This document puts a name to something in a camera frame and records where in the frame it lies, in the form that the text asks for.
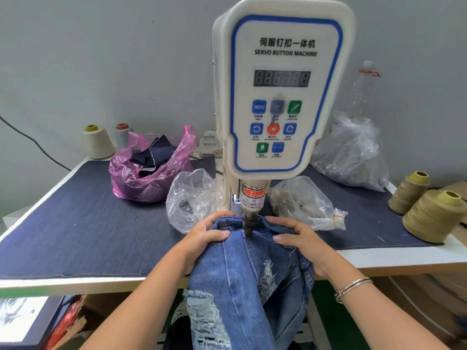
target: blue denim jeans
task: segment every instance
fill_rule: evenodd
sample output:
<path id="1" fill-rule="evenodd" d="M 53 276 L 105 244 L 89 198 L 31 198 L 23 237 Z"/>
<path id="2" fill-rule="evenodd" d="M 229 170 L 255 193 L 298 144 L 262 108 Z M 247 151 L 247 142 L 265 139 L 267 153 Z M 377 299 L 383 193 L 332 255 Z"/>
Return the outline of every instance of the blue denim jeans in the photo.
<path id="1" fill-rule="evenodd" d="M 272 240 L 289 229 L 259 217 L 245 237 L 241 217 L 221 217 L 230 230 L 198 259 L 184 291 L 195 350 L 285 350 L 306 314 L 313 268 L 294 247 Z"/>

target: warning label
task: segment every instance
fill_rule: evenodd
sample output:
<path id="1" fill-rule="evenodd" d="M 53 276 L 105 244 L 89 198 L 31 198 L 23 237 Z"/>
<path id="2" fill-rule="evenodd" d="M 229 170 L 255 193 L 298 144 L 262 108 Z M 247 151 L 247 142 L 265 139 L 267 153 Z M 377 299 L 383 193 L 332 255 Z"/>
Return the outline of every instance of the warning label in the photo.
<path id="1" fill-rule="evenodd" d="M 254 188 L 244 184 L 240 197 L 242 208 L 248 211 L 260 211 L 264 206 L 266 190 L 267 186 Z"/>

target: bracelet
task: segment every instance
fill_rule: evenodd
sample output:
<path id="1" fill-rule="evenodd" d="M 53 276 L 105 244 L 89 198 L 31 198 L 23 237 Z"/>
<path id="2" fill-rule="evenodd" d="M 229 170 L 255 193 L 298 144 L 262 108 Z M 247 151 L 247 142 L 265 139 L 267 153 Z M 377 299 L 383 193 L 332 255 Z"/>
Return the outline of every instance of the bracelet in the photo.
<path id="1" fill-rule="evenodd" d="M 342 290 L 340 290 L 340 291 L 338 291 L 338 292 L 336 292 L 334 294 L 334 298 L 336 299 L 336 302 L 342 304 L 342 301 L 341 301 L 342 295 L 345 295 L 347 292 L 352 291 L 354 288 L 357 288 L 360 285 L 367 284 L 369 282 L 373 283 L 370 278 L 365 277 L 365 278 L 362 278 L 362 279 L 358 279 L 358 280 L 354 281 L 353 283 L 347 285 Z"/>

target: thread spool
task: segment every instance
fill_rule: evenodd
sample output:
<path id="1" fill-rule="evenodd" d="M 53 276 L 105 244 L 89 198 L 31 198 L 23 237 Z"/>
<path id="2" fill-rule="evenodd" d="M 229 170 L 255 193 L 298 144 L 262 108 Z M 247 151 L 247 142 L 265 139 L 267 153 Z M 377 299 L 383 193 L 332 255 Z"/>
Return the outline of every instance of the thread spool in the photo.
<path id="1" fill-rule="evenodd" d="M 128 146 L 129 131 L 133 131 L 133 129 L 127 123 L 120 123 L 115 127 L 115 138 L 117 139 L 118 148 L 125 148 Z"/>
<path id="2" fill-rule="evenodd" d="M 429 184 L 429 175 L 425 172 L 416 171 L 404 177 L 388 201 L 389 208 L 396 214 L 405 215 L 426 192 Z"/>
<path id="3" fill-rule="evenodd" d="M 97 125 L 87 125 L 82 133 L 86 152 L 90 158 L 101 159 L 115 153 L 114 145 L 103 126 L 99 128 Z"/>
<path id="4" fill-rule="evenodd" d="M 402 218 L 415 237 L 441 243 L 467 214 L 467 202 L 450 190 L 428 190 Z"/>

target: white thread spool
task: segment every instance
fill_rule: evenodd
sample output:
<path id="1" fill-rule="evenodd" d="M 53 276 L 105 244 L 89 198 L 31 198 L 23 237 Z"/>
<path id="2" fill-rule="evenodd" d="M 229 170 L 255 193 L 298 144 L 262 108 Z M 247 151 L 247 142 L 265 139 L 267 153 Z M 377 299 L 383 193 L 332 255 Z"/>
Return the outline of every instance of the white thread spool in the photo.
<path id="1" fill-rule="evenodd" d="M 94 159 L 106 158 L 115 153 L 107 130 L 102 126 L 88 125 L 82 131 L 88 156 Z"/>
<path id="2" fill-rule="evenodd" d="M 127 123 L 117 124 L 115 128 L 115 138 L 117 139 L 118 148 L 125 148 L 128 146 L 129 131 L 133 131 L 133 129 Z"/>

